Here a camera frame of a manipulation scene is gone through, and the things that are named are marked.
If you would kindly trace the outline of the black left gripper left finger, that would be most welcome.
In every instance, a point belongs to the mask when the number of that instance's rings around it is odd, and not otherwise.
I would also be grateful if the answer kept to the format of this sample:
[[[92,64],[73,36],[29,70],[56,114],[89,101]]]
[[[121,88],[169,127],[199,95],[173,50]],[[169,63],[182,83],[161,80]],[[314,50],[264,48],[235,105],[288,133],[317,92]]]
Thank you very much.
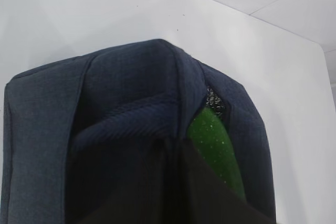
[[[181,223],[177,180],[165,140],[99,144],[89,162],[79,223]]]

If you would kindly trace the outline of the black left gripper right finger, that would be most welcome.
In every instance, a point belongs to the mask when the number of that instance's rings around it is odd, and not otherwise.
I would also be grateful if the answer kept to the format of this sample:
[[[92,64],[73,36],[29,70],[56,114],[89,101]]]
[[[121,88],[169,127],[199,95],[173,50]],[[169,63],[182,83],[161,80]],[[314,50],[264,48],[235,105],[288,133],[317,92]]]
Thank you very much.
[[[181,145],[181,173],[188,223],[275,223],[239,199],[189,139]]]

